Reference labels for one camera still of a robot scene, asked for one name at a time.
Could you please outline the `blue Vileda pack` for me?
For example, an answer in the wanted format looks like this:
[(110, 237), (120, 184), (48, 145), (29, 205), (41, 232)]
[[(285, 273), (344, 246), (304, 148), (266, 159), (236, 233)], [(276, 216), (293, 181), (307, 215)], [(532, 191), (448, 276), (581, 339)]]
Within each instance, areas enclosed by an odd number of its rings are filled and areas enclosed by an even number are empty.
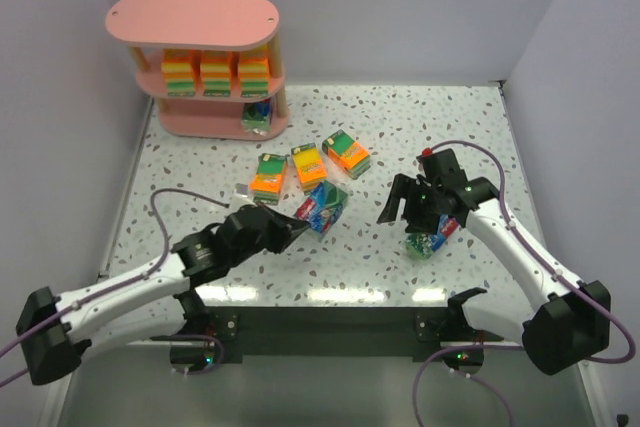
[(427, 260), (432, 257), (459, 227), (458, 222), (442, 215), (435, 234), (411, 233), (406, 237), (405, 250), (409, 257)]
[(271, 130), (273, 113), (269, 100), (246, 103), (243, 107), (241, 125), (249, 133), (266, 136)]
[(322, 237), (337, 223), (349, 197), (349, 193), (342, 187), (323, 180), (308, 194), (294, 217), (307, 222), (310, 230)]

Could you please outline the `green top sponge box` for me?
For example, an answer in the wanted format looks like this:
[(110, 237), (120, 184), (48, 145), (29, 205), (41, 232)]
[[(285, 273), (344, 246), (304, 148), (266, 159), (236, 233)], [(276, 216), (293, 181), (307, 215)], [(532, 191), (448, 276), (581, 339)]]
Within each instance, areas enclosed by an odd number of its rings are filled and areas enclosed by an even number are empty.
[(371, 167), (369, 152), (343, 130), (327, 137), (322, 150), (351, 179), (357, 179)]
[(261, 154), (255, 176), (249, 185), (254, 200), (277, 205), (285, 184), (287, 168), (288, 159), (285, 155)]

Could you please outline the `orange sponge pack barcode sticker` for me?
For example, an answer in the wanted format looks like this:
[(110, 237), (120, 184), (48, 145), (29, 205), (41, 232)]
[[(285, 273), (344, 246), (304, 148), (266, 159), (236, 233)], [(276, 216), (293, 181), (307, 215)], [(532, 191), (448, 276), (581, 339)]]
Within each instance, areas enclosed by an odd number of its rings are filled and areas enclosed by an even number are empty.
[(270, 66), (266, 44), (238, 53), (237, 76), (242, 97), (256, 98), (268, 94)]

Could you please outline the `orange three sponge pack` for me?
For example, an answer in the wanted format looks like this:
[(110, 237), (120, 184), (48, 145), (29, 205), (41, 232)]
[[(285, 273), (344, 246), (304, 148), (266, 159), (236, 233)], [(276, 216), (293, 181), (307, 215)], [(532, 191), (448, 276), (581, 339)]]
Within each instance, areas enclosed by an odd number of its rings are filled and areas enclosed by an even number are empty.
[(193, 96), (196, 93), (196, 52), (164, 49), (161, 73), (169, 96)]

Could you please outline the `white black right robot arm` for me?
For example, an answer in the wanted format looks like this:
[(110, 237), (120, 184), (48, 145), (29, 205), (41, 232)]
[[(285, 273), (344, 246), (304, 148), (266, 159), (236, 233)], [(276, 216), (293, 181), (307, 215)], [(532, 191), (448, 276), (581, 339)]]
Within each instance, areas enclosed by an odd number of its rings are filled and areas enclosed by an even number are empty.
[(515, 218), (490, 180), (467, 177), (453, 150), (425, 150), (418, 161), (422, 173), (394, 177), (379, 223), (402, 219), (409, 234), (434, 234), (441, 217), (455, 220), (492, 252), (530, 305), (509, 313), (484, 302), (485, 289), (468, 289), (447, 302), (446, 319), (453, 328), (518, 343), (547, 375), (608, 348), (611, 295), (601, 282), (586, 283), (558, 263)]

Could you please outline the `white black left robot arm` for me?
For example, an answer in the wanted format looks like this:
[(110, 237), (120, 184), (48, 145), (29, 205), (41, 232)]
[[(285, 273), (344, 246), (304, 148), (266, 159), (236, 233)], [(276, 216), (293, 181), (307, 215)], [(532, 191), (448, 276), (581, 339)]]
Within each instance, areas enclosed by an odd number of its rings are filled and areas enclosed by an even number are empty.
[(264, 205), (245, 205), (167, 246), (147, 266), (64, 294), (48, 287), (32, 292), (16, 325), (31, 382), (46, 385), (73, 372), (110, 322), (221, 279), (257, 253), (280, 254), (309, 227)]

